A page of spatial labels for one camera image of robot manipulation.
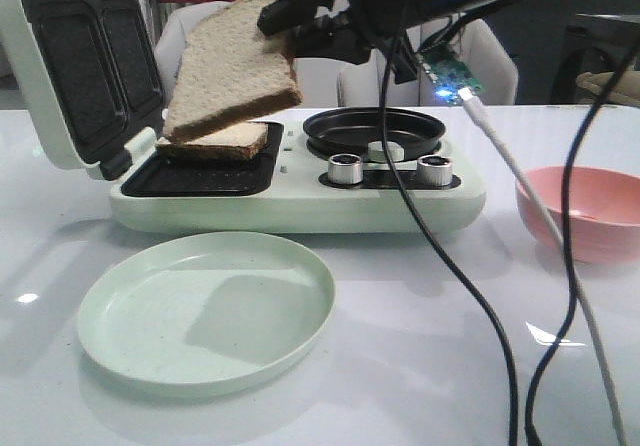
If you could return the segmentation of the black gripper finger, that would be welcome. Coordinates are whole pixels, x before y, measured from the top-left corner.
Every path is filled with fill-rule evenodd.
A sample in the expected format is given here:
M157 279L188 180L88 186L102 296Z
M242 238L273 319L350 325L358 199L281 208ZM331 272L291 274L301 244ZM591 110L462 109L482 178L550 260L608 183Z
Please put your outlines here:
M276 0L265 6L257 26L265 36L310 23L320 7L332 9L335 0Z

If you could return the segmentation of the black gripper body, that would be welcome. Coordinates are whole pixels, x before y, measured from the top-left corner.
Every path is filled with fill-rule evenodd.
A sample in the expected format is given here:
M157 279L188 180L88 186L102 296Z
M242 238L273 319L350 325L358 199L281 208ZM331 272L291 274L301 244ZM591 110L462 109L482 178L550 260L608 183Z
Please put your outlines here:
M330 59L362 64L379 50L392 61L398 83L416 78L418 68L410 41L392 46L395 34L435 18L477 8L498 0L347 0L348 8L326 22L328 40L323 53Z

